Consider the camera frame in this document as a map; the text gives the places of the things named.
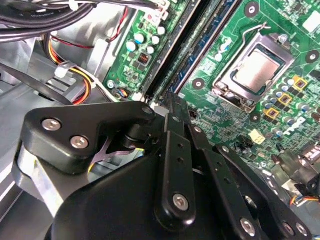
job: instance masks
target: cable tie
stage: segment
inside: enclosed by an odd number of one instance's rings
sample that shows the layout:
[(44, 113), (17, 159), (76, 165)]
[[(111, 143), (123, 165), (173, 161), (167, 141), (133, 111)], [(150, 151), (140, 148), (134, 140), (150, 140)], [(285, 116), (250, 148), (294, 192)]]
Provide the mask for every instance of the cable tie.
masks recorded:
[(58, 67), (54, 71), (54, 75), (57, 78), (63, 79), (66, 77), (69, 70), (75, 68), (76, 66), (77, 65), (71, 61), (62, 62), (58, 65)]
[(79, 4), (76, 2), (76, 0), (69, 0), (69, 7), (72, 11), (78, 11), (79, 10)]

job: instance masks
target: screw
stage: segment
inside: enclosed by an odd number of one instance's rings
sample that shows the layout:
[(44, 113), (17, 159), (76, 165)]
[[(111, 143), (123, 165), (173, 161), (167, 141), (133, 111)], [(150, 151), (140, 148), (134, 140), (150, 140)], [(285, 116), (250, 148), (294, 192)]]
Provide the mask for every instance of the screw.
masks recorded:
[(227, 88), (227, 85), (225, 85), (223, 82), (218, 82), (216, 84), (216, 87), (223, 90), (223, 89)]
[(58, 131), (61, 128), (61, 123), (55, 119), (48, 118), (42, 122), (42, 127), (47, 131)]
[(304, 226), (302, 226), (300, 223), (297, 223), (295, 226), (303, 236), (308, 236), (307, 230), (304, 228)]
[(173, 120), (175, 120), (176, 122), (180, 123), (180, 119), (179, 119), (179, 118), (177, 118), (177, 117), (175, 117), (175, 116), (173, 116), (172, 118), (173, 118)]
[(173, 203), (181, 211), (187, 211), (189, 208), (188, 200), (178, 193), (173, 196)]
[(202, 133), (201, 128), (198, 127), (198, 126), (195, 126), (195, 127), (194, 127), (194, 130), (195, 130), (197, 133)]
[(287, 34), (281, 34), (278, 37), (278, 41), (279, 41), (279, 43), (284, 44), (286, 41), (288, 41), (288, 35)]
[(75, 149), (85, 149), (89, 145), (88, 140), (83, 136), (74, 136), (71, 138), (70, 143)]
[(225, 151), (226, 153), (230, 153), (229, 148), (227, 148), (226, 146), (222, 146), (222, 150)]
[(144, 111), (146, 114), (152, 114), (153, 113), (153, 111), (148, 106), (144, 106), (142, 108), (142, 111)]
[(295, 235), (294, 230), (292, 229), (292, 227), (291, 227), (288, 223), (283, 222), (282, 225), (284, 226), (284, 228), (287, 230), (287, 232), (288, 232), (291, 236), (294, 236), (294, 235)]
[(246, 104), (247, 104), (248, 106), (252, 106), (252, 105), (254, 104), (254, 101), (253, 101), (253, 100), (247, 100), (247, 101), (246, 101)]
[(109, 89), (114, 89), (115, 88), (115, 82), (112, 81), (112, 80), (109, 80), (106, 82), (106, 86), (109, 88)]
[(254, 237), (256, 235), (256, 230), (255, 230), (255, 227), (252, 225), (252, 223), (245, 219), (245, 218), (242, 218), (240, 220), (240, 223), (241, 223), (241, 226), (243, 228), (243, 230), (250, 235), (250, 237)]

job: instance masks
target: cpu socket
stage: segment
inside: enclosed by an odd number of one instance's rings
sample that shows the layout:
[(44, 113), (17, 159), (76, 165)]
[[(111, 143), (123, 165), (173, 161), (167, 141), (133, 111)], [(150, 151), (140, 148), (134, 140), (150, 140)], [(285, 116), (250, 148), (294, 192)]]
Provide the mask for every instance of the cpu socket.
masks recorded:
[(258, 32), (223, 69), (213, 83), (213, 91), (245, 112), (252, 112), (294, 62), (289, 47), (278, 43), (277, 36)]

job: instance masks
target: green circuit board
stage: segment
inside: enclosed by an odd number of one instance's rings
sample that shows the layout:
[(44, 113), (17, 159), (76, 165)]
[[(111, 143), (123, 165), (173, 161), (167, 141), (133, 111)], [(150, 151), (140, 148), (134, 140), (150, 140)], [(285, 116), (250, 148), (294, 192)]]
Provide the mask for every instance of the green circuit board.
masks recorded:
[[(258, 13), (248, 17), (246, 6), (253, 2), (258, 5)], [(276, 144), (299, 153), (307, 143), (319, 140), (320, 79), (314, 74), (320, 71), (319, 12), (320, 2), (315, 0), (242, 1), (179, 92), (179, 96), (193, 108), (193, 122), (205, 131), (212, 144), (225, 143), (234, 148), (239, 136), (250, 139), (250, 133), (257, 136), (258, 131), (258, 137), (261, 135), (265, 139), (260, 144), (255, 143), (251, 151), (244, 152), (242, 156), (270, 169), (274, 166), (271, 154), (279, 155)], [(213, 83), (242, 45), (244, 31), (263, 23), (270, 29), (263, 29), (262, 35), (277, 33), (288, 37), (294, 62), (255, 110), (246, 113), (213, 94)], [(247, 42), (253, 36), (253, 32), (248, 34)], [(230, 44), (221, 52), (220, 47), (227, 39)], [(217, 60), (217, 54), (221, 54), (222, 59)], [(198, 79), (204, 82), (201, 89), (194, 84)], [(289, 85), (289, 90), (282, 93), (286, 96), (285, 102), (281, 103), (284, 98), (276, 97), (277, 102), (266, 109), (264, 104), (267, 99), (274, 98), (288, 79), (294, 80), (294, 85)], [(302, 105), (309, 110), (303, 112)], [(288, 125), (288, 120), (293, 120), (294, 125)], [(284, 134), (279, 137), (275, 130)]]
[[(119, 54), (104, 79), (103, 84), (108, 87), (108, 81), (115, 83), (115, 88), (124, 88), (130, 93), (139, 91), (143, 81), (148, 75), (153, 64), (158, 61), (158, 56), (164, 50), (164, 46), (168, 44), (170, 34), (173, 32), (178, 22), (180, 21), (189, 0), (168, 1), (159, 0), (169, 5), (166, 10), (168, 16), (166, 20), (156, 19), (161, 21), (160, 24), (154, 24), (148, 20), (148, 13), (139, 10), (129, 30), (128, 35), (121, 46)], [(158, 28), (164, 28), (165, 33), (159, 34)], [(143, 42), (135, 41), (135, 36), (141, 34), (144, 37)], [(159, 43), (154, 44), (152, 37), (158, 37)], [(132, 42), (136, 49), (129, 51), (126, 44)], [(147, 53), (147, 47), (154, 48), (154, 53)]]

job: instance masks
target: red wire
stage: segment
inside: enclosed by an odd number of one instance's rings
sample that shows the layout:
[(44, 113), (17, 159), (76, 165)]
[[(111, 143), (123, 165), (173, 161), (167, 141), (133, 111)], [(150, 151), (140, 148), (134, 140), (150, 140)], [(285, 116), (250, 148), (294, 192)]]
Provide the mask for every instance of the red wire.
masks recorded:
[(122, 18), (120, 19), (120, 22), (119, 22), (119, 26), (118, 26), (118, 28), (116, 30), (116, 34), (108, 40), (109, 43), (114, 41), (119, 36), (120, 31), (121, 31), (121, 26), (124, 23), (125, 18), (127, 17), (127, 15), (128, 15), (128, 7), (125, 7), (123, 15), (122, 15)]
[(54, 39), (64, 45), (67, 45), (67, 46), (74, 46), (74, 47), (81, 48), (81, 49), (93, 49), (94, 48), (94, 46), (85, 46), (85, 45), (81, 45), (81, 44), (72, 43), (72, 42), (63, 40), (61, 38), (58, 38), (56, 36), (51, 36), (51, 37), (52, 37), (52, 39)]

